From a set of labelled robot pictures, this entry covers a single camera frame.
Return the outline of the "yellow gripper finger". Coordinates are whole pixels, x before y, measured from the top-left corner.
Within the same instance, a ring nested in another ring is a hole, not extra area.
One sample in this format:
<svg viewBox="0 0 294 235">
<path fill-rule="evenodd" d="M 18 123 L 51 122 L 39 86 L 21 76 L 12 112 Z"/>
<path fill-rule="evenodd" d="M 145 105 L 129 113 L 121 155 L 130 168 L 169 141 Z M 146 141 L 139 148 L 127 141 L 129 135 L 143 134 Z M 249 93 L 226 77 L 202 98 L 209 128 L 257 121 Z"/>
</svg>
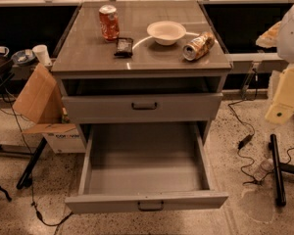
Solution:
<svg viewBox="0 0 294 235">
<path fill-rule="evenodd" d="M 277 87 L 265 115 L 274 124 L 284 124 L 294 115 L 294 65 L 279 74 Z"/>
</svg>

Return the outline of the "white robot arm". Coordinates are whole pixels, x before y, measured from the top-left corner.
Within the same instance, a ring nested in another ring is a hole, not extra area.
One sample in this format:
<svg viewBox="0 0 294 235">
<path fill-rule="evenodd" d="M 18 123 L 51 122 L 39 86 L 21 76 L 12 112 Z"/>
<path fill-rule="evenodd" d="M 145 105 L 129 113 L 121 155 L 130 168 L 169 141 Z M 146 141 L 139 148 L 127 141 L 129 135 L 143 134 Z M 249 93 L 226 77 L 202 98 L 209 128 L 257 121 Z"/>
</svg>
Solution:
<svg viewBox="0 0 294 235">
<path fill-rule="evenodd" d="M 288 63 L 279 75 L 271 104 L 265 119 L 271 123 L 284 124 L 294 115 L 294 5 L 256 40 L 260 47 L 275 47 L 277 55 Z"/>
</svg>

